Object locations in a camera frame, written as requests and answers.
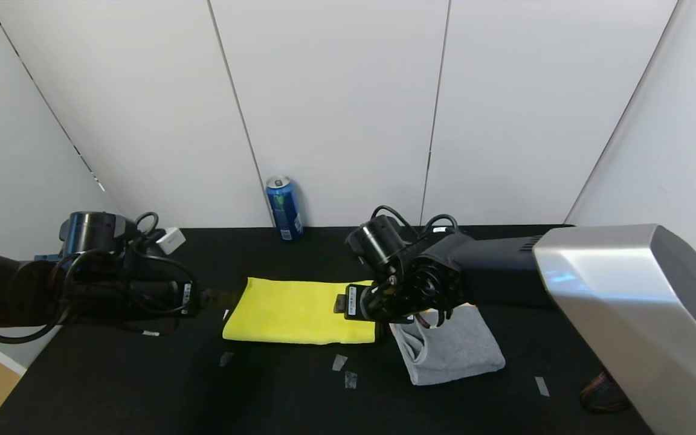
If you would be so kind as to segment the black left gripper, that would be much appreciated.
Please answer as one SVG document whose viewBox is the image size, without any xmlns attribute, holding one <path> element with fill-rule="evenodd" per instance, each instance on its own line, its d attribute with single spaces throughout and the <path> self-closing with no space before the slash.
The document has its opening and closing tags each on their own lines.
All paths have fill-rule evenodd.
<svg viewBox="0 0 696 435">
<path fill-rule="evenodd" d="M 199 308 L 232 308 L 239 300 L 233 291 L 203 289 L 199 292 L 190 282 L 174 280 L 135 280 L 129 283 L 129 297 L 135 306 L 147 314 L 160 317 L 194 315 Z"/>
</svg>

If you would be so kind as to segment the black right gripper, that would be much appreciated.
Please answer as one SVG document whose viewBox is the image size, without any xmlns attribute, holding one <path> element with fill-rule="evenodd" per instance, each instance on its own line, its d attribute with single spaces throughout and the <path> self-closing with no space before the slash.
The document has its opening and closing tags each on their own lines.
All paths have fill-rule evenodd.
<svg viewBox="0 0 696 435">
<path fill-rule="evenodd" d="M 349 284 L 344 294 L 337 295 L 334 313 L 344 314 L 346 320 L 373 321 L 368 314 L 367 301 L 375 289 L 372 285 Z"/>
</svg>

